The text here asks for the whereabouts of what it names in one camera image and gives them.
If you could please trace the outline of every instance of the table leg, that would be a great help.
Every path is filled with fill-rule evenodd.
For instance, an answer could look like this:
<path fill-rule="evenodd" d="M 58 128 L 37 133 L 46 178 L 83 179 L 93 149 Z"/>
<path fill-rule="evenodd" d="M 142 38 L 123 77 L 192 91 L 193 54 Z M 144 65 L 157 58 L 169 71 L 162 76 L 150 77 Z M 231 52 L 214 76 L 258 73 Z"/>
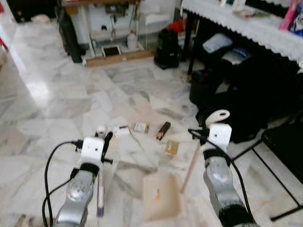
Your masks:
<path fill-rule="evenodd" d="M 186 57 L 187 57 L 191 30 L 193 29 L 193 23 L 194 23 L 194 15 L 192 13 L 188 12 L 187 13 L 187 23 L 186 23 L 186 27 L 185 27 L 185 41 L 184 41 L 183 51 L 181 54 L 181 61 L 185 61 Z"/>
<path fill-rule="evenodd" d="M 86 16 L 86 11 L 85 11 L 85 7 L 83 5 L 80 6 L 80 10 L 81 10 L 81 14 L 82 14 L 82 20 L 83 20 L 83 25 L 85 28 L 85 33 L 86 33 L 86 39 L 89 43 L 89 50 L 90 50 L 90 54 L 92 58 L 96 57 L 92 42 L 91 42 L 91 37 L 90 37 L 90 26 L 89 26 L 89 22 L 87 20 L 87 16 Z"/>

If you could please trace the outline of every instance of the plastic bottle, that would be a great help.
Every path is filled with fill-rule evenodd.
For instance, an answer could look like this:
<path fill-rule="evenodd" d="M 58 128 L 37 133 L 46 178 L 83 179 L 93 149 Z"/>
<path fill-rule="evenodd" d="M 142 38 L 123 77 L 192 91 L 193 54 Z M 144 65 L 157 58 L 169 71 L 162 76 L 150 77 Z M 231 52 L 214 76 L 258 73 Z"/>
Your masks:
<path fill-rule="evenodd" d="M 137 37 L 132 30 L 131 33 L 127 37 L 127 46 L 129 50 L 137 49 Z"/>

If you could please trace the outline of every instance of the white wall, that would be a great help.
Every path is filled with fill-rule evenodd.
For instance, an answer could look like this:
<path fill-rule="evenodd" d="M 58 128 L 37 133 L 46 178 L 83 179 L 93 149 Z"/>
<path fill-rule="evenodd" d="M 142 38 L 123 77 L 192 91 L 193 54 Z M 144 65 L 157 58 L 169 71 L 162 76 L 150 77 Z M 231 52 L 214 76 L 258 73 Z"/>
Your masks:
<path fill-rule="evenodd" d="M 131 14 L 133 10 L 133 5 L 130 5 L 127 15 L 125 17 L 120 17 L 117 19 L 116 24 L 114 24 L 114 28 L 121 29 L 121 28 L 128 28 L 129 21 L 131 19 Z M 140 17 L 140 28 L 139 33 L 145 34 L 145 24 L 144 24 L 144 13 L 151 12 L 151 13 L 167 13 L 169 14 L 169 21 L 165 24 L 161 23 L 160 25 L 149 25 L 147 27 L 147 33 L 152 33 L 161 30 L 167 24 L 171 23 L 174 18 L 174 10 L 175 10 L 175 0 L 145 0 L 141 2 L 141 11 L 142 16 Z M 105 12 L 105 8 L 96 8 L 93 5 L 89 5 L 87 7 L 87 15 L 88 20 L 90 23 L 91 31 L 101 31 L 101 26 L 105 25 L 108 31 L 111 31 L 111 21 L 108 14 Z M 86 33 L 83 27 L 82 16 L 79 12 L 77 15 L 71 17 L 78 42 L 80 44 L 87 43 Z"/>

